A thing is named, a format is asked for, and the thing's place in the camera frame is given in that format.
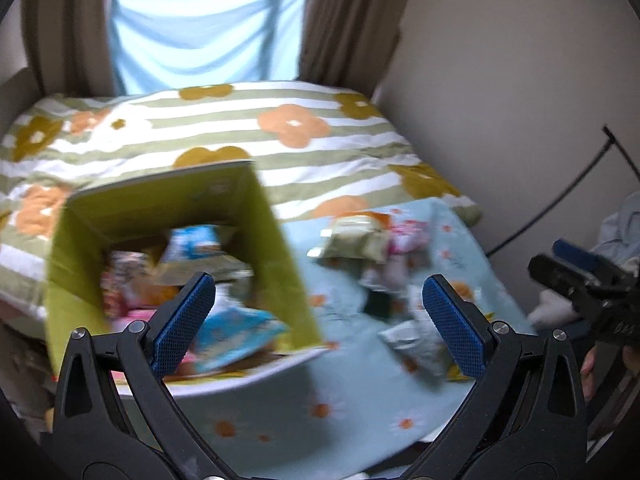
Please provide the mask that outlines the person's right hand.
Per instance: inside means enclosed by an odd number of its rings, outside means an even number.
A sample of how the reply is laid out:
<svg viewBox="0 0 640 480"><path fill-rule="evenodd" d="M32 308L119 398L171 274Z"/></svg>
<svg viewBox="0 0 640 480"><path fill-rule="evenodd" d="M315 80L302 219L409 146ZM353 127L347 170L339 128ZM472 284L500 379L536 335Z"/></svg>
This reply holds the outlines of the person's right hand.
<svg viewBox="0 0 640 480"><path fill-rule="evenodd" d="M596 378L594 377L594 367L596 366L598 348L593 346L586 354L582 368L580 369L580 381L582 382L582 395L586 401L590 401L596 392ZM640 367L639 351L632 347L623 348L622 356L625 374L627 376L638 376Z"/></svg>

